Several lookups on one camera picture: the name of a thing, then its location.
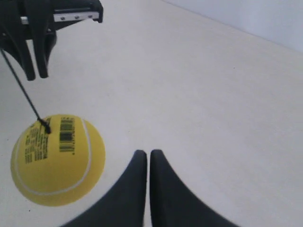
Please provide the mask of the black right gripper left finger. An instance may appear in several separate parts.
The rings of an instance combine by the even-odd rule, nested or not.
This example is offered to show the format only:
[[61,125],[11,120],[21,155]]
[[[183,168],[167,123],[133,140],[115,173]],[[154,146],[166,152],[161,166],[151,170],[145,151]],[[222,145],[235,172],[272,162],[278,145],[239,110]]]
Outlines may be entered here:
[[146,201],[147,155],[136,150],[110,190],[65,227],[142,227]]

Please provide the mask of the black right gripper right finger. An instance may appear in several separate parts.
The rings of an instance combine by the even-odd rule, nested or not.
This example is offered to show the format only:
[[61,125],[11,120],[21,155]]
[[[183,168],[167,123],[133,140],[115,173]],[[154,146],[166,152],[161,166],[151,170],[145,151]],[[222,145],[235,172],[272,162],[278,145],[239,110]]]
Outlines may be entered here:
[[160,149],[150,158],[150,210],[154,227],[236,226],[188,189]]

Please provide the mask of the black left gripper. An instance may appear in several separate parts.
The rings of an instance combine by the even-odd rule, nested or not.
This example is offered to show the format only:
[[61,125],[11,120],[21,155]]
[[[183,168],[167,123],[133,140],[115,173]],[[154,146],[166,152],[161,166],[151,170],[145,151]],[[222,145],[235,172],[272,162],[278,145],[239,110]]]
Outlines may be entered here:
[[20,64],[29,81],[36,75],[23,25],[29,24],[39,75],[47,78],[56,30],[87,19],[103,22],[99,0],[20,0],[19,10],[16,0],[0,2],[0,46]]

